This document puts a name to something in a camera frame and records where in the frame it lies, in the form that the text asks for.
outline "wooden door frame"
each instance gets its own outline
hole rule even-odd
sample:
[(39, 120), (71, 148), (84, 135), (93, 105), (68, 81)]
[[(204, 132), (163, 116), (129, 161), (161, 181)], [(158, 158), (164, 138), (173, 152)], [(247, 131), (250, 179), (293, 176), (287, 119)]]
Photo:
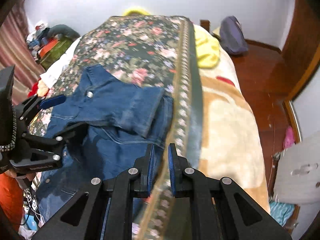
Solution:
[(294, 133), (296, 143), (300, 143), (302, 141), (302, 136), (301, 136), (301, 131), (299, 127), (299, 122), (298, 122), (296, 113), (294, 111), (292, 102), (303, 91), (305, 86), (313, 77), (314, 73), (319, 67), (319, 63), (320, 63), (320, 44), (318, 45), (316, 52), (313, 56), (313, 59), (311, 60), (307, 70), (305, 71), (301, 79), (298, 81), (298, 83), (295, 85), (295, 87), (292, 89), (292, 91), (289, 93), (287, 98), (284, 100), (284, 106), (287, 110), (287, 113), (291, 122), (291, 126), (293, 128), (293, 133)]

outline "pink curtain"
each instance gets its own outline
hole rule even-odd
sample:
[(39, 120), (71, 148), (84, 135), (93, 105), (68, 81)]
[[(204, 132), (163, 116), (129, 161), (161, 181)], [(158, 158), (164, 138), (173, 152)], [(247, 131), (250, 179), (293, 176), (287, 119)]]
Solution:
[(32, 85), (45, 70), (38, 65), (27, 48), (27, 17), (23, 0), (18, 0), (0, 27), (0, 69), (15, 65), (12, 102), (27, 98)]

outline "blue denim shirt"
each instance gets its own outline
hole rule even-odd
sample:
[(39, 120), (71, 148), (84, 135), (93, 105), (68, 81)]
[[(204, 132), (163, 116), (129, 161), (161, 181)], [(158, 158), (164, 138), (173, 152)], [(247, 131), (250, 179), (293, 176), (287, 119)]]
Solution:
[(159, 87), (126, 84), (101, 65), (86, 67), (76, 91), (52, 111), (46, 137), (68, 124), (87, 122), (82, 145), (68, 144), (63, 167), (44, 171), (36, 192), (39, 211), (49, 220), (94, 177), (111, 179), (144, 156), (155, 144), (155, 169), (164, 149), (172, 118), (172, 98)]

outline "purple bag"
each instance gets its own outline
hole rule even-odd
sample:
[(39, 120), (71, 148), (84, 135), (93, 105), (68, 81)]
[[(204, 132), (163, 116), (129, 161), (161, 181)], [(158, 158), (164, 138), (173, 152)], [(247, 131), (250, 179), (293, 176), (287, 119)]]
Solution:
[(241, 55), (248, 51), (240, 23), (234, 16), (223, 19), (220, 27), (220, 45), (230, 55)]

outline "finger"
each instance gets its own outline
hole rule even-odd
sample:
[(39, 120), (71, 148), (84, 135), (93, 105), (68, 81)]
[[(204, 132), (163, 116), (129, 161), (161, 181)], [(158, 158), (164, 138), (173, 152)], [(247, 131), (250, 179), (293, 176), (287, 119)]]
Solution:
[(12, 178), (16, 178), (17, 177), (17, 173), (13, 170), (7, 170), (5, 172), (6, 175), (8, 175), (9, 177), (12, 177)]
[(32, 181), (35, 178), (36, 174), (35, 173), (29, 173), (26, 176), (27, 176), (29, 181)]

